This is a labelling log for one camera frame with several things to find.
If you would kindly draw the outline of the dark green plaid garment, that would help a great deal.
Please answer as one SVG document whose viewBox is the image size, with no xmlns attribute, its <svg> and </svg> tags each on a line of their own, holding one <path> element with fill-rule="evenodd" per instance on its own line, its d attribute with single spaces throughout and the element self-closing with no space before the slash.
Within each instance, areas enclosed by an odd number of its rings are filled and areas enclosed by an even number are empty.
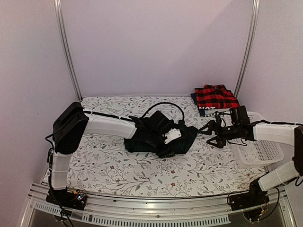
<svg viewBox="0 0 303 227">
<path fill-rule="evenodd" d="M 124 139 L 125 149 L 130 153 L 151 152 L 157 155 L 157 148 L 162 146 L 173 146 L 175 155 L 186 154 L 194 143 L 197 136 L 197 128 L 185 127 L 180 130 L 181 137 L 169 144 L 164 144 L 156 134 L 139 130 L 131 139 Z"/>
</svg>

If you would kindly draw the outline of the red black plaid shirt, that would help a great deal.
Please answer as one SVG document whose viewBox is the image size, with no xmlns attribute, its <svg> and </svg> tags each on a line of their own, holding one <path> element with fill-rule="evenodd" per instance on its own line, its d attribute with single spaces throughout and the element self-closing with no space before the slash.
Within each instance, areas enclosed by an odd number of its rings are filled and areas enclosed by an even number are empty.
<svg viewBox="0 0 303 227">
<path fill-rule="evenodd" d="M 195 88 L 199 109 L 230 109 L 240 107 L 238 99 L 225 85 L 204 85 Z"/>
</svg>

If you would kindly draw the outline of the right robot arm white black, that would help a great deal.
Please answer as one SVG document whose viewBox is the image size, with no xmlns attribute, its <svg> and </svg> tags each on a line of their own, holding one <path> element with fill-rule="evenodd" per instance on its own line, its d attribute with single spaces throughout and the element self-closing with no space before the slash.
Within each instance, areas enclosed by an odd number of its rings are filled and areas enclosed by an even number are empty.
<svg viewBox="0 0 303 227">
<path fill-rule="evenodd" d="M 230 109 L 231 126 L 222 126 L 219 114 L 214 120 L 198 130 L 198 133 L 215 136 L 207 141 L 217 148 L 223 148 L 232 139 L 248 141 L 269 141 L 290 145 L 294 148 L 292 160 L 260 177 L 250 184 L 250 192 L 245 195 L 248 206 L 255 206 L 263 199 L 263 192 L 285 184 L 303 175 L 303 125 L 290 122 L 251 122 L 245 106 Z"/>
</svg>

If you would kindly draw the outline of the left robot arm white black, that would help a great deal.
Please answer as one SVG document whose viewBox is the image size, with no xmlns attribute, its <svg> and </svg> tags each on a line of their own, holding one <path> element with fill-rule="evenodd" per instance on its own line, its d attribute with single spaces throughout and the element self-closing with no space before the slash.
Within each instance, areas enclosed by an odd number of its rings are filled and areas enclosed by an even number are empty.
<svg viewBox="0 0 303 227">
<path fill-rule="evenodd" d="M 134 139 L 155 148 L 159 157 L 172 155 L 168 146 L 182 138 L 180 126 L 160 111 L 151 117 L 119 117 L 85 110 L 81 103 L 73 102 L 53 123 L 53 132 L 45 140 L 52 145 L 49 185 L 52 198 L 60 205 L 70 202 L 67 174 L 73 153 L 78 149 L 83 135 L 101 134 Z"/>
</svg>

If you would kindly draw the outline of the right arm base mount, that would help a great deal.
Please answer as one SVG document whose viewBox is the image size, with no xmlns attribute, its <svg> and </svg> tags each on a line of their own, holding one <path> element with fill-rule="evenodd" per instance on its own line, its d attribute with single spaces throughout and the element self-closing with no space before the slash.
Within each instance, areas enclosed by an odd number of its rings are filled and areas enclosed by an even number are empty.
<svg viewBox="0 0 303 227">
<path fill-rule="evenodd" d="M 230 205 L 232 211 L 248 209 L 259 206 L 254 210 L 245 211 L 244 217 L 249 222 L 260 221 L 268 208 L 269 197 L 267 191 L 262 191 L 258 183 L 258 179 L 252 181 L 247 192 L 239 194 L 230 193 L 227 197 L 227 204 Z"/>
</svg>

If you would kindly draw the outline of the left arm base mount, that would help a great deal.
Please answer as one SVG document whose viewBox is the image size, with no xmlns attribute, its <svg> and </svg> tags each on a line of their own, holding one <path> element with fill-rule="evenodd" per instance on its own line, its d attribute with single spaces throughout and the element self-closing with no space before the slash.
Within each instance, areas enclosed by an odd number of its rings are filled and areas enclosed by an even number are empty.
<svg viewBox="0 0 303 227">
<path fill-rule="evenodd" d="M 46 201 L 64 208 L 84 210 L 87 201 L 87 193 L 80 190 L 68 191 L 49 189 Z"/>
</svg>

